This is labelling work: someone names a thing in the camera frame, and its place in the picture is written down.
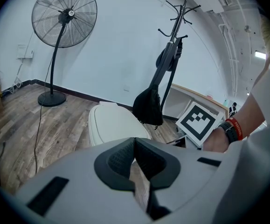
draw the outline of toilet lid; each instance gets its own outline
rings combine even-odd
[[[149,133],[137,118],[123,107],[97,105],[93,115],[91,120],[96,125],[96,135],[103,143],[129,137],[150,139]]]

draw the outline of wall outlet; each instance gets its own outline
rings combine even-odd
[[[124,91],[129,92],[130,91],[130,87],[128,85],[124,85]]]

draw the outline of white toilet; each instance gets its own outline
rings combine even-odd
[[[129,110],[112,102],[94,106],[89,113],[88,126],[93,146],[129,137],[151,139]]]

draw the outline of white desk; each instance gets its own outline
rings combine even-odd
[[[202,94],[177,84],[172,84],[171,86],[164,105],[164,114],[179,119],[193,101],[207,108],[215,115],[223,113],[222,120],[226,120],[229,117],[229,110],[227,107]]]

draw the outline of person's hand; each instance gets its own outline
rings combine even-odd
[[[204,151],[224,153],[228,147],[229,140],[222,127],[214,129],[203,143]]]

